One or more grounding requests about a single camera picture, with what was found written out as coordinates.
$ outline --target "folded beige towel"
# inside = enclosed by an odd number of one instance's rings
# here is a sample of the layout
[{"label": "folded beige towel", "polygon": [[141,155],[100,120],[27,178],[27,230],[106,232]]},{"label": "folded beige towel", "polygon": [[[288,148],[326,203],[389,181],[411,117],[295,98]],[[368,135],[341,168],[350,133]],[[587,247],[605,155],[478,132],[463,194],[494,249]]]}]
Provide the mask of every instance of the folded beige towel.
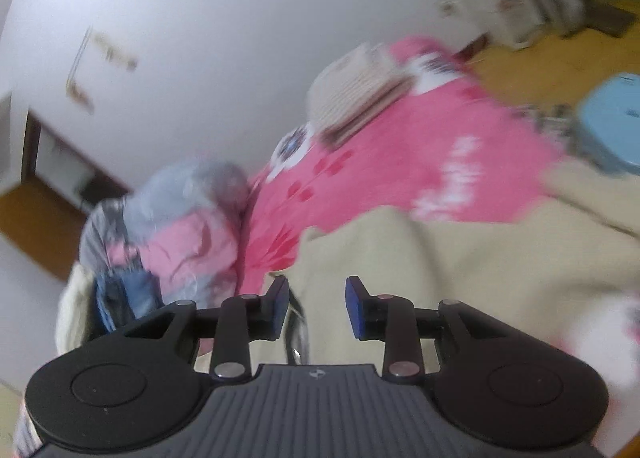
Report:
[{"label": "folded beige towel", "polygon": [[385,47],[362,44],[325,68],[311,85],[309,122],[325,144],[339,148],[409,92],[412,82]]}]

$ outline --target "beige fabric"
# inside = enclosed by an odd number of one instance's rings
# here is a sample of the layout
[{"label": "beige fabric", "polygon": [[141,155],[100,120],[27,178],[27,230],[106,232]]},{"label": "beige fabric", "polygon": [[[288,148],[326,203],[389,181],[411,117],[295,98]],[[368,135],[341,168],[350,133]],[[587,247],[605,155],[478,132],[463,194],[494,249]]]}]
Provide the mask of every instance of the beige fabric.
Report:
[{"label": "beige fabric", "polygon": [[307,95],[309,122],[329,147],[337,148],[411,85],[386,47],[362,44],[313,82]]},{"label": "beige fabric", "polygon": [[[382,344],[351,332],[349,275],[417,307],[454,297],[547,341],[607,292],[640,291],[640,179],[570,161],[545,185],[552,197],[514,225],[422,224],[381,207],[328,235],[308,229],[283,274],[305,309],[310,361],[382,364]],[[254,343],[252,359],[284,362],[282,339]]]}]

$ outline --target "silver screw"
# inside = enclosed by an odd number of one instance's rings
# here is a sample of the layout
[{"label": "silver screw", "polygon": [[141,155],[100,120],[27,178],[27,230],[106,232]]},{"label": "silver screw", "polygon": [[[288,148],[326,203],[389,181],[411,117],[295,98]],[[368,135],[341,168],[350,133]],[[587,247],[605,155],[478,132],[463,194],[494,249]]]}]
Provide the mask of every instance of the silver screw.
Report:
[{"label": "silver screw", "polygon": [[213,372],[220,378],[236,378],[244,374],[244,366],[240,362],[223,362],[218,364]]},{"label": "silver screw", "polygon": [[420,372],[420,366],[415,362],[398,361],[389,366],[389,372],[396,377],[413,377]]}]

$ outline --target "blue plastic lid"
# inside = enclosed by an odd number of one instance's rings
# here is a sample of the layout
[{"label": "blue plastic lid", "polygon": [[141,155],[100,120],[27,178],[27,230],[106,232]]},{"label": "blue plastic lid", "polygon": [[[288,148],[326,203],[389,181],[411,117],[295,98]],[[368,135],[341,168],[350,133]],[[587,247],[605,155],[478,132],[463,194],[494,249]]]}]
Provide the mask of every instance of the blue plastic lid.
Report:
[{"label": "blue plastic lid", "polygon": [[625,171],[640,175],[640,76],[618,74],[580,105],[580,124]]}]

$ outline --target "white logo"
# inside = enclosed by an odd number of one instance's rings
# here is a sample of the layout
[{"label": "white logo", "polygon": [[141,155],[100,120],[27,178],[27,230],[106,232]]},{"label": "white logo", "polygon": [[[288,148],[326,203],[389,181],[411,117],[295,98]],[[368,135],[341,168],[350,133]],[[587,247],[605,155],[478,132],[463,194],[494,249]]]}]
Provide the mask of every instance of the white logo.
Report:
[{"label": "white logo", "polygon": [[317,370],[309,372],[309,375],[311,375],[315,380],[320,380],[326,375],[326,372],[318,368]]}]

